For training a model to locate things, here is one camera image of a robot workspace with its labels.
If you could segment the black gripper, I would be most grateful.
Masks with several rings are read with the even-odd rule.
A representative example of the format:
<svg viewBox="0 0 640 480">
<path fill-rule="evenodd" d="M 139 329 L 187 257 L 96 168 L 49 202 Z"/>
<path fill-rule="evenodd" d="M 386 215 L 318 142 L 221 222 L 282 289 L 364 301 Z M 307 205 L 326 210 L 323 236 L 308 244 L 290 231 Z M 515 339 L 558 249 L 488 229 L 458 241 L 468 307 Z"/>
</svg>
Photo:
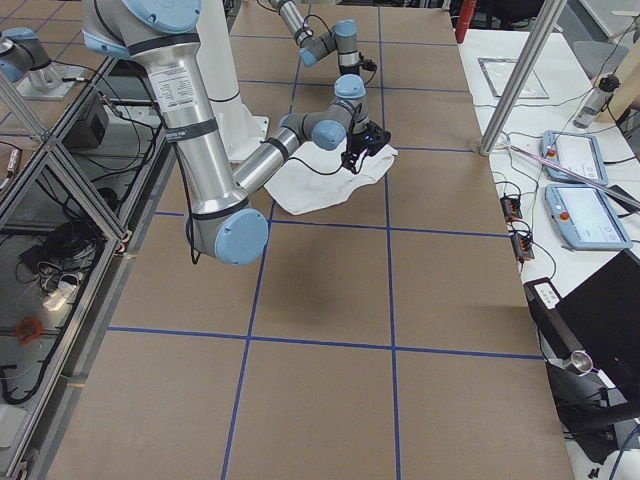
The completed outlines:
<svg viewBox="0 0 640 480">
<path fill-rule="evenodd" d="M 341 153 L 341 167 L 358 174 L 366 157 L 375 156 L 391 141 L 391 133 L 374 121 L 368 121 L 360 132 L 349 131 Z"/>
<path fill-rule="evenodd" d="M 371 72 L 372 74 L 375 74 L 378 70 L 378 65 L 376 64 L 376 62 L 373 59 L 369 59 L 366 58 L 365 55 L 362 52 L 358 53 L 358 71 L 362 72 Z"/>
</svg>

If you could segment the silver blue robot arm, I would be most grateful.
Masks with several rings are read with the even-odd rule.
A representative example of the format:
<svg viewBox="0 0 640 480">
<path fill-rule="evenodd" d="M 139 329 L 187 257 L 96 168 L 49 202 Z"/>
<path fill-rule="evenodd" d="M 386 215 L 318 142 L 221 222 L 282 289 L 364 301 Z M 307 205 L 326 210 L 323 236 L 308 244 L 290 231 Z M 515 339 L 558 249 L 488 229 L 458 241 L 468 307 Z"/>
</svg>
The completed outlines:
<svg viewBox="0 0 640 480">
<path fill-rule="evenodd" d="M 316 35 L 310 26 L 309 19 L 317 18 L 315 14 L 303 16 L 295 1 L 269 1 L 270 7 L 279 15 L 292 34 L 299 47 L 301 62 L 312 67 L 335 53 L 341 75 L 359 75 L 362 70 L 375 74 L 377 64 L 364 56 L 358 46 L 358 27 L 354 19 L 338 21 L 329 27 L 321 18 L 325 32 Z"/>
<path fill-rule="evenodd" d="M 250 204 L 306 142 L 332 151 L 341 167 L 358 171 L 391 140 L 369 117 L 366 88 L 357 74 L 340 76 L 326 110 L 291 114 L 238 168 L 232 168 L 202 78 L 197 52 L 199 1 L 85 1 L 83 35 L 88 49 L 132 60 L 150 80 L 165 126 L 165 139 L 179 161 L 189 209 L 185 236 L 191 255 L 205 254 L 246 265 L 263 252 L 269 226 Z"/>
</svg>

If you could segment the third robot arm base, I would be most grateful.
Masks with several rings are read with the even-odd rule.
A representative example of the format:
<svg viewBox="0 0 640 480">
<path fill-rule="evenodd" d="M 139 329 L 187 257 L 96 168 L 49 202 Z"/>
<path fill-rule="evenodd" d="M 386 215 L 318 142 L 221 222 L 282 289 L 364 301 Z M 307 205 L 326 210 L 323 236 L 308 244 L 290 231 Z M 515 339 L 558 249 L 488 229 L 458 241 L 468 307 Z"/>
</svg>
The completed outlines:
<svg viewBox="0 0 640 480">
<path fill-rule="evenodd" d="M 55 64 L 30 28 L 1 31 L 1 73 L 24 98 L 61 100 L 84 72 L 83 67 Z"/>
</svg>

